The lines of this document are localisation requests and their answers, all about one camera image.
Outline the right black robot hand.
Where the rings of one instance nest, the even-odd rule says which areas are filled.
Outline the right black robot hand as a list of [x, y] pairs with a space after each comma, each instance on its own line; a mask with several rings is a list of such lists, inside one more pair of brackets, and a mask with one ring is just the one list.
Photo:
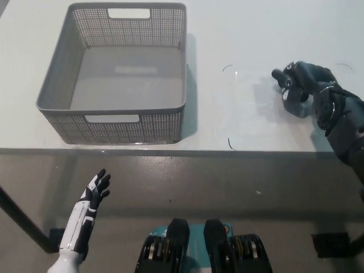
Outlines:
[[277, 79], [282, 89], [282, 101], [286, 111], [304, 115], [303, 106], [309, 98], [318, 127], [325, 136], [359, 133], [363, 126], [363, 101], [343, 89], [330, 69], [298, 61], [290, 63]]

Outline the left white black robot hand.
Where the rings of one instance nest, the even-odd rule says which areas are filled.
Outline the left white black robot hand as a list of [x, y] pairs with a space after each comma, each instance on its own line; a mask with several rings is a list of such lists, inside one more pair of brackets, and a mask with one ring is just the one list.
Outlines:
[[110, 175], [102, 169], [96, 174], [84, 189], [78, 202], [74, 205], [67, 222], [59, 253], [71, 251], [84, 255], [96, 220], [101, 201], [110, 194]]

